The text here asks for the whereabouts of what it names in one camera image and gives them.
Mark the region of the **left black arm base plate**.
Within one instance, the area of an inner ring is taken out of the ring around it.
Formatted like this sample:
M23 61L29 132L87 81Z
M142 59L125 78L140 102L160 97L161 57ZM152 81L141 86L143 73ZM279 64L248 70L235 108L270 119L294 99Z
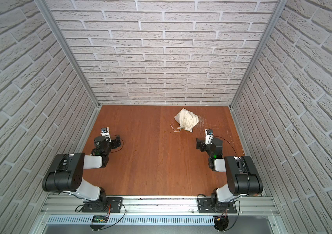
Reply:
M109 197L102 201L101 199L97 201L84 202L80 212L83 213L119 213L122 208L122 197Z

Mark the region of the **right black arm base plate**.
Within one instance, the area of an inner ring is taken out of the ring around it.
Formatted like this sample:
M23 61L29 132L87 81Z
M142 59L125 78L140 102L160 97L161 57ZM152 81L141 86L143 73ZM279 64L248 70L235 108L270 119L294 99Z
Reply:
M235 214L237 213L236 205L232 202L221 203L216 200L212 201L210 197L198 196L198 212L201 214Z

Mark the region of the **cream cloth drawstring soil bag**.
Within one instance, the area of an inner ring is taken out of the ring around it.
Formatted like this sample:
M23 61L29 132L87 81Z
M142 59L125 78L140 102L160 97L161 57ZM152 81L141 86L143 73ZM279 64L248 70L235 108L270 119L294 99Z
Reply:
M170 124L170 126L176 133L180 132L182 129L192 133L193 127L199 123L199 117L185 108L183 108L174 119L179 123L179 127L175 129L172 124Z

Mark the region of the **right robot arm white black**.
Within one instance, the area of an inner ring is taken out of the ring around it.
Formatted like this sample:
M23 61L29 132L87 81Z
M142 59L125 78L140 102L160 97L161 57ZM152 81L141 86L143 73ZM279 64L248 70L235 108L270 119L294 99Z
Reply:
M207 152L209 168L226 174L227 183L211 194L215 209L234 202L241 196L258 195L263 192L263 182L250 156L223 156L223 142L212 135L196 140L196 149Z

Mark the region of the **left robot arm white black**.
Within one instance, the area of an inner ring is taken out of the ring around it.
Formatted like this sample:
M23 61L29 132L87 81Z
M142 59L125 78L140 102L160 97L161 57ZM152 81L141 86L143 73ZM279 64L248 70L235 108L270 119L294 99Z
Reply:
M82 199L89 205L107 205L104 189L94 186L83 178L84 170L99 169L107 166L112 150L123 146L120 136L111 139L110 134L94 139L90 155L85 153L58 154L51 163L44 179L45 192L64 193Z

